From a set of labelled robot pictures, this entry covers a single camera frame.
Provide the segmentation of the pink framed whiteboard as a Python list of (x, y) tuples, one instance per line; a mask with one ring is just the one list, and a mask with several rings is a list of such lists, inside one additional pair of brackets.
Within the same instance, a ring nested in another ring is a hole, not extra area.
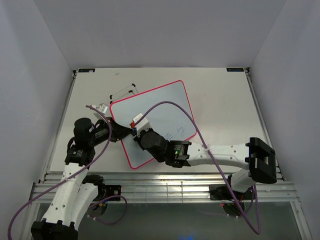
[[(109, 106), (109, 111), (114, 121), (129, 127), (133, 118), (138, 114), (145, 114), (152, 106), (169, 101), (178, 104), (191, 117), (193, 116), (190, 101), (182, 80), (167, 83), (162, 86), (114, 101)], [(166, 140), (189, 140), (197, 133), (190, 119), (178, 107), (172, 104), (161, 104), (154, 108), (145, 117), (152, 129)], [(121, 144), (132, 169), (138, 169), (150, 161), (153, 157), (142, 150), (132, 136), (121, 140)]]

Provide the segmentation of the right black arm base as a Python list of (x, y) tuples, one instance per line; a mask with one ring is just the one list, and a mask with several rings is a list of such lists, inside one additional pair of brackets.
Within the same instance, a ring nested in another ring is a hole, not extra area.
[[(234, 201), (229, 189), (224, 184), (210, 184), (208, 186), (209, 199), (212, 201)], [(250, 187), (245, 192), (233, 192), (236, 199), (240, 202), (242, 200), (250, 200), (253, 195), (253, 187)]]

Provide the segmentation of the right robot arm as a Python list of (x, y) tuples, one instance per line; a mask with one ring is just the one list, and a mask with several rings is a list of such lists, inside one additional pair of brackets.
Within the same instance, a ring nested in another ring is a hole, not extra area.
[(277, 182), (275, 150), (258, 137), (238, 145), (204, 146), (200, 143), (167, 140), (153, 129), (133, 136), (140, 148), (157, 162), (173, 168), (214, 165), (237, 167), (227, 178), (226, 194), (237, 199), (256, 183), (272, 185)]

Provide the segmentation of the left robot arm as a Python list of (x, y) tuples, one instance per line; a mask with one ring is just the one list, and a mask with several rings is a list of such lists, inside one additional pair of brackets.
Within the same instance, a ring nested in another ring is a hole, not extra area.
[(103, 142), (122, 140), (131, 133), (128, 127), (117, 124), (111, 117), (95, 124), (83, 117), (75, 121), (64, 160), (61, 185), (51, 204), (39, 221), (34, 221), (31, 235), (35, 240), (76, 240), (79, 225), (92, 201), (106, 195), (103, 178), (88, 175), (96, 155), (95, 147)]

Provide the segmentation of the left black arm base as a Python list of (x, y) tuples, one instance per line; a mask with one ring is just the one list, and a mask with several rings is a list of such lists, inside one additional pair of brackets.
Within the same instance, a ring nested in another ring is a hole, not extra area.
[(101, 201), (107, 197), (120, 195), (122, 191), (121, 185), (106, 185), (100, 184), (98, 185), (98, 195), (94, 199), (95, 201)]

